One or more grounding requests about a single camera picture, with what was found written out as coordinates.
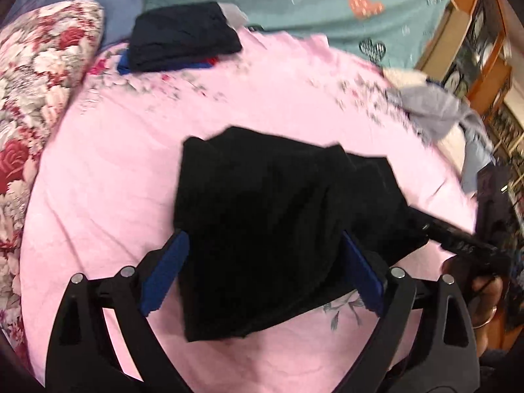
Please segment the person's right hand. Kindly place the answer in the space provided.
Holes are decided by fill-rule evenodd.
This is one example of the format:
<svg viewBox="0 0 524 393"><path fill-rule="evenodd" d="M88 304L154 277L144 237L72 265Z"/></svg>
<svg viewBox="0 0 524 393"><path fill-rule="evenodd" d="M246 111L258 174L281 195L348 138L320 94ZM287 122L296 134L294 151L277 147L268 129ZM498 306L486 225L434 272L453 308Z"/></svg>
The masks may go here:
<svg viewBox="0 0 524 393"><path fill-rule="evenodd" d="M460 258L456 255L447 259L440 267L442 274L451 275L455 281L466 280L470 284L462 286L463 293L472 293L473 300L468 305L470 319L476 340L477 356L480 357L489 346L489 323L496 315L496 307L504 294L504 282L498 276L472 278Z"/></svg>

